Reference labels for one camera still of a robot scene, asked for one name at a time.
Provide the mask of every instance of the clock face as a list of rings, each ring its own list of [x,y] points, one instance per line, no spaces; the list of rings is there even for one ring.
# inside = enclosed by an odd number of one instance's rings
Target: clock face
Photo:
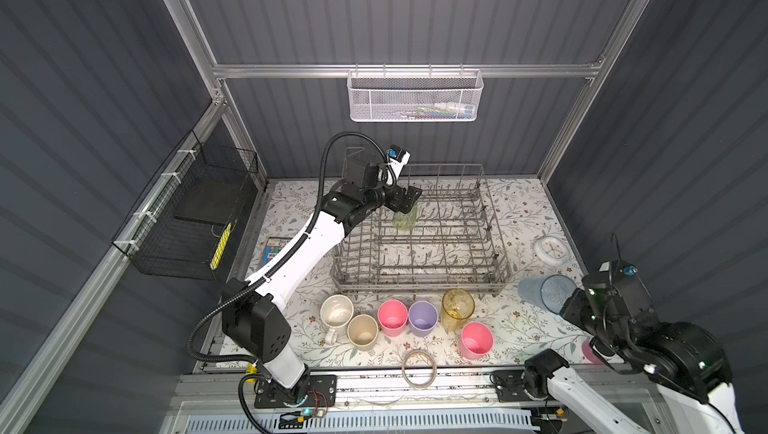
[[[552,236],[544,236],[536,240],[534,252],[549,266],[562,266],[571,259],[571,250],[568,245]]]

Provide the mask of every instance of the robotic arm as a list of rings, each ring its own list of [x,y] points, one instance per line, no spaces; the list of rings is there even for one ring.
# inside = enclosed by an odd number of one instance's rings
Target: robotic arm
[[[252,294],[223,309],[222,327],[226,335],[254,354],[261,371],[272,375],[284,402],[301,401],[310,378],[309,368],[288,344],[291,329],[282,314],[293,291],[317,262],[374,210],[384,206],[409,213],[421,195],[421,189],[396,184],[410,153],[393,145],[387,156],[388,163],[365,153],[348,158],[344,178],[323,196],[312,229],[311,219],[277,256],[244,283],[230,279],[224,287],[224,298],[233,298],[263,279]],[[280,268],[269,277],[267,273],[274,266]]]
[[[593,353],[619,355],[631,370],[659,384],[681,434],[743,432],[736,414],[733,374],[723,347],[698,325],[662,323],[638,269],[623,260],[586,275],[560,315],[593,336]],[[522,382],[530,396],[560,400],[600,434],[648,432],[581,379],[557,352],[525,362]]]

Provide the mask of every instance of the blue plastic cup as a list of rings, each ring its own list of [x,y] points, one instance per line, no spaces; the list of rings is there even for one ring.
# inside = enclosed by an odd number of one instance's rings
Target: blue plastic cup
[[[565,275],[543,275],[520,279],[520,298],[539,309],[560,314],[560,309],[574,293],[576,283]]]
[[[419,300],[408,309],[408,322],[414,336],[424,337],[437,325],[437,307],[425,300]]]

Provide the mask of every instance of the yellow glass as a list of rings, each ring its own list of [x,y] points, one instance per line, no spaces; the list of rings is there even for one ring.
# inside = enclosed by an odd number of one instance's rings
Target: yellow glass
[[[450,289],[443,295],[440,320],[449,333],[464,326],[474,313],[475,300],[464,289]]]

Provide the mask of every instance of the pink object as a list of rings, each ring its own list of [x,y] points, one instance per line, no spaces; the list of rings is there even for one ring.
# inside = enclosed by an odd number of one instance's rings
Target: pink object
[[[598,357],[592,352],[592,349],[589,346],[590,339],[584,340],[583,343],[581,343],[581,353],[584,354],[584,357],[593,364],[602,364],[603,362],[598,359]]]
[[[485,324],[469,323],[465,325],[460,341],[458,352],[461,352],[462,357],[469,360],[480,359],[493,349],[493,333]]]
[[[408,308],[398,300],[390,299],[379,307],[379,324],[382,332],[389,337],[395,337],[406,330],[408,324]]]

